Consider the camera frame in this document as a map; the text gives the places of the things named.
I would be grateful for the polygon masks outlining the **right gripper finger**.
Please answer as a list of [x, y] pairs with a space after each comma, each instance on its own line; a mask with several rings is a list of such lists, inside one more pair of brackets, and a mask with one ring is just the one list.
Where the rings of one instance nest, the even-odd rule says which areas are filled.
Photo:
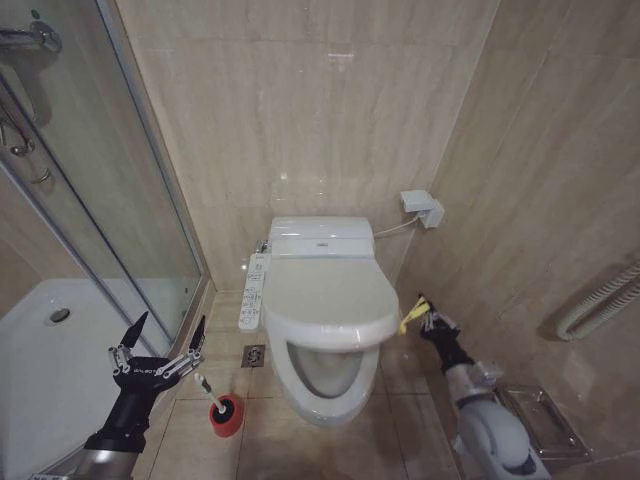
[[420, 327], [421, 334], [427, 334], [434, 329], [434, 322], [438, 313], [433, 303], [427, 299], [424, 295], [420, 297], [420, 300], [426, 307], [424, 314], [422, 315], [422, 323]]
[[437, 332], [444, 332], [450, 336], [458, 336], [460, 328], [449, 317], [441, 312], [435, 312], [432, 315], [432, 327]]

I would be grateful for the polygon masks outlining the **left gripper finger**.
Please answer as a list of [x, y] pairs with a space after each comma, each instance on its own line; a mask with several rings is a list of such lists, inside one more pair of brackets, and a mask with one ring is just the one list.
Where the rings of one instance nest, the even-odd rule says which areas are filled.
[[172, 377], [182, 378], [201, 363], [201, 350], [205, 340], [205, 323], [205, 316], [202, 316], [191, 338], [187, 353], [180, 354], [165, 366], [160, 367], [158, 369], [158, 375], [160, 377], [163, 379], [170, 379]]
[[139, 340], [149, 312], [145, 311], [125, 332], [116, 346], [108, 348], [108, 357], [113, 374], [128, 374], [131, 370], [132, 349]]

